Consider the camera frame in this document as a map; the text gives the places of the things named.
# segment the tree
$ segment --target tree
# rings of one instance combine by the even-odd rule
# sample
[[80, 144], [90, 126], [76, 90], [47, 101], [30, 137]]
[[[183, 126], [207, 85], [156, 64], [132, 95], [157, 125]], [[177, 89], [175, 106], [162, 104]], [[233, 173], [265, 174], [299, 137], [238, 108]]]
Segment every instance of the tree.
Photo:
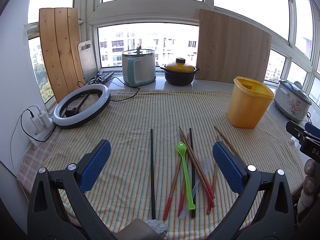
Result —
[[52, 92], [49, 81], [44, 85], [42, 85], [42, 87], [40, 88], [40, 93], [42, 95], [44, 102], [46, 102], [50, 97], [53, 96], [53, 92]]
[[279, 78], [278, 77], [270, 78], [269, 81], [278, 83], [279, 82]]
[[42, 86], [48, 82], [47, 71], [45, 69], [44, 64], [36, 64], [34, 68], [34, 72], [35, 72], [37, 83], [41, 89]]

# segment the yellow pot lid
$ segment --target yellow pot lid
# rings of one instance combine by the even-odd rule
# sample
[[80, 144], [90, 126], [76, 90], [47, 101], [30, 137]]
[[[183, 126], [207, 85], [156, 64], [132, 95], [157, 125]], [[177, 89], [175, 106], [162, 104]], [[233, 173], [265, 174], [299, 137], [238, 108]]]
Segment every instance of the yellow pot lid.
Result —
[[181, 57], [176, 58], [176, 62], [166, 64], [165, 68], [176, 72], [193, 72], [195, 70], [193, 66], [187, 64], [186, 60]]

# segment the cutting board handle hole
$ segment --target cutting board handle hole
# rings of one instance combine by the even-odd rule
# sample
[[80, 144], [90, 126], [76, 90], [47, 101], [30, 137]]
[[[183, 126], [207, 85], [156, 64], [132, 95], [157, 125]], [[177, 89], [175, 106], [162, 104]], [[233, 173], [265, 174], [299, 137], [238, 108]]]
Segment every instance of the cutting board handle hole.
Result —
[[91, 44], [86, 44], [81, 47], [81, 50], [89, 49], [91, 47]]

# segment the metal cutting board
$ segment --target metal cutting board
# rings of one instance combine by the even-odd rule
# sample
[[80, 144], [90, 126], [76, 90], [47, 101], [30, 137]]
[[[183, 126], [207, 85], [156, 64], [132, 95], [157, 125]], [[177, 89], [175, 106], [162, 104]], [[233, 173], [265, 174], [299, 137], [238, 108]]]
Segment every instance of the metal cutting board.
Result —
[[88, 82], [98, 73], [96, 59], [94, 57], [92, 41], [84, 41], [78, 44], [78, 51], [84, 79]]

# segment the slow cooker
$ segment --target slow cooker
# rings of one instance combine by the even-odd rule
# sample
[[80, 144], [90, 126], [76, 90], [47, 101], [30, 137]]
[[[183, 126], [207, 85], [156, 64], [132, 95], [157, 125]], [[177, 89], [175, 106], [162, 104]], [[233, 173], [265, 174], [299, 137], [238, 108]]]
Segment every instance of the slow cooker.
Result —
[[279, 80], [275, 103], [285, 116], [295, 122], [301, 122], [312, 105], [300, 82], [292, 83], [285, 79]]

